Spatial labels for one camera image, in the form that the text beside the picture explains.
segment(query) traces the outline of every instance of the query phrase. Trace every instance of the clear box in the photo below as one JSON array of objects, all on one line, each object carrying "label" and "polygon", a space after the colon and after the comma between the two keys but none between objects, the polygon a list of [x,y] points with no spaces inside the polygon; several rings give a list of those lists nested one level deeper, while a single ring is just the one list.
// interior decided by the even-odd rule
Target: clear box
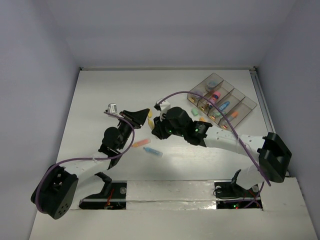
[{"label": "clear box", "polygon": [[[217,87],[223,81],[224,79],[222,77],[215,73],[212,73],[205,80],[195,86],[190,92],[198,93],[203,96],[211,96],[210,93],[213,93],[215,91],[215,87]],[[201,100],[201,97],[188,93],[187,99],[197,107],[198,102]]]},{"label": "clear box", "polygon": [[[215,101],[215,104],[218,104],[225,96],[227,96],[235,87],[232,86],[230,83],[228,83],[227,81],[222,81],[221,83],[219,83],[216,87],[214,87],[210,92],[208,92],[205,97],[207,99],[211,99],[213,96],[214,92],[219,92],[220,93],[220,97]],[[197,107],[204,112],[206,115],[208,115],[209,111],[213,108],[212,105],[209,104],[209,102],[207,102],[204,99],[200,99],[198,101]]]},{"label": "clear box", "polygon": [[[246,96],[227,113],[226,117],[235,128],[256,106],[257,104]],[[225,119],[220,119],[218,125],[222,129],[231,131],[231,128]]]},{"label": "clear box", "polygon": [[[227,115],[230,112],[230,110],[237,106],[237,104],[239,104],[241,100],[243,100],[245,97],[246,96],[242,92],[235,88],[231,92],[229,92],[224,98],[222,98],[216,106],[220,108],[220,110],[222,110],[222,112],[225,115]],[[210,109],[208,117],[216,124],[218,124],[220,120],[223,118],[222,115],[215,108]]]}]

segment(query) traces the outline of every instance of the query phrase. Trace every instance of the light blue pen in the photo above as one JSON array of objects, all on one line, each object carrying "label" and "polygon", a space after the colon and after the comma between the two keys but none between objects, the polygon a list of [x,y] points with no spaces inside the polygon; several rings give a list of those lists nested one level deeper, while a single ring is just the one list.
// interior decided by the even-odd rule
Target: light blue pen
[{"label": "light blue pen", "polygon": [[[226,101],[224,104],[222,104],[220,107],[219,107],[219,110],[223,112],[223,114],[225,114],[225,109],[229,106],[230,104],[230,101]],[[220,112],[214,112],[213,113],[215,117],[220,117],[221,116],[221,113]]]},{"label": "light blue pen", "polygon": [[162,155],[163,155],[162,152],[157,151],[157,150],[155,150],[155,149],[153,149],[153,148],[151,148],[151,147],[144,147],[143,149],[144,149],[146,152],[148,152],[148,153],[152,153],[152,154],[157,155],[157,156],[160,156],[160,157],[162,157]]}]

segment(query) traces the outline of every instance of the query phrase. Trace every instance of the pink object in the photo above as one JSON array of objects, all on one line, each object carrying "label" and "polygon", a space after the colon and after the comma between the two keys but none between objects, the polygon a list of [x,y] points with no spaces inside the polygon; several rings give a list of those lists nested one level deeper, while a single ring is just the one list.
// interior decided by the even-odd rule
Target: pink object
[{"label": "pink object", "polygon": [[221,96],[221,93],[220,92],[218,92],[218,91],[215,91],[213,94],[212,94],[212,100],[215,102],[215,101],[217,101],[219,98],[220,98],[220,96]]}]

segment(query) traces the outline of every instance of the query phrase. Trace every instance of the yellow object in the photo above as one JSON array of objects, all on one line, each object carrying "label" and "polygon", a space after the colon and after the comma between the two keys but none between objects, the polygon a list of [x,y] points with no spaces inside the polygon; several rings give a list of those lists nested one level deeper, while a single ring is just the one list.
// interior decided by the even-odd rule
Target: yellow object
[{"label": "yellow object", "polygon": [[205,122],[205,123],[207,122],[207,121],[204,119],[204,117],[203,117],[203,116],[199,118],[199,121],[201,121],[201,122]]},{"label": "yellow object", "polygon": [[152,118],[152,111],[151,109],[149,108],[149,113],[148,113],[148,119]]},{"label": "yellow object", "polygon": [[153,130],[155,128],[154,122],[152,120],[150,120],[149,118],[148,118],[148,125],[151,130]]},{"label": "yellow object", "polygon": [[149,143],[151,143],[151,139],[150,138],[146,138],[146,139],[143,139],[141,141],[135,142],[134,144],[132,144],[132,147],[136,148],[136,147],[140,147],[140,146],[143,146],[143,145],[146,145],[146,144],[149,144]]},{"label": "yellow object", "polygon": [[189,97],[189,101],[195,103],[195,99],[193,97]]}]

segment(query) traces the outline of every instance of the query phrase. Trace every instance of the white table surface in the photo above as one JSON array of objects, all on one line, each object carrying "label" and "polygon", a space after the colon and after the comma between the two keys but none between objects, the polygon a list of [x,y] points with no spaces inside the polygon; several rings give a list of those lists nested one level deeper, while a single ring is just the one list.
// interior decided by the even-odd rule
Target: white table surface
[{"label": "white table surface", "polygon": [[[160,98],[190,90],[213,72],[258,103],[248,70],[81,71],[57,162],[99,156],[97,150],[104,131],[118,123],[103,114],[109,103],[117,103],[120,111],[152,108]],[[192,116],[193,105],[186,97],[181,94],[168,101],[172,107],[179,106]],[[152,111],[154,117],[159,114],[154,108]],[[259,105],[236,130],[252,136],[267,134]],[[177,136],[156,139],[147,123],[136,131],[137,141],[145,138],[151,138],[149,146],[163,152],[163,157],[132,148],[117,166],[105,173],[114,181],[137,181],[137,184],[155,180],[222,180],[230,179],[238,169],[251,164],[248,157],[222,149],[192,146]],[[38,212],[30,239],[316,239],[298,183],[288,179],[262,192],[266,195],[262,195],[265,211],[69,210],[59,220]],[[85,194],[89,195],[102,185],[102,181],[92,178],[79,188],[88,189]],[[282,192],[285,194],[279,203],[277,197]]]}]

